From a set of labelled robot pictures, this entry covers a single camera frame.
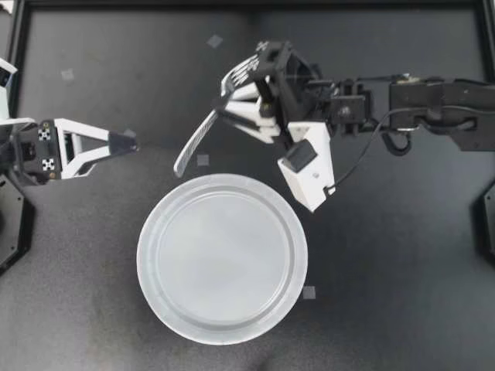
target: black cable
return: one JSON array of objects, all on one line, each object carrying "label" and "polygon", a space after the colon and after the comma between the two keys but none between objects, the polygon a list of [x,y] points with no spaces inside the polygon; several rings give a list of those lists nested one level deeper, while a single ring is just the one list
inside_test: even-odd
[{"label": "black cable", "polygon": [[402,114],[404,112],[415,112],[415,111],[424,111],[424,108],[397,108],[395,110],[390,110],[388,111],[382,118],[381,120],[378,121],[377,126],[375,126],[373,132],[371,133],[370,139],[368,140],[368,143],[363,148],[363,151],[361,151],[361,154],[357,161],[354,163],[354,165],[351,166],[349,170],[347,170],[340,178],[338,178],[333,185],[328,187],[328,189],[333,189],[339,186],[344,180],[349,178],[349,176],[356,170],[357,166],[363,161],[364,156],[366,155],[368,149],[370,148],[371,142],[375,139],[377,136],[377,133],[380,131],[380,128],[383,126],[384,122],[393,114]]},{"label": "black cable", "polygon": [[485,111],[485,110],[480,110],[477,108],[471,108],[471,107],[465,107],[465,106],[456,106],[456,105],[447,105],[447,106],[441,106],[441,109],[447,109],[447,110],[458,110],[458,111],[465,111],[465,112],[471,112],[472,114],[495,114],[495,111]]}]

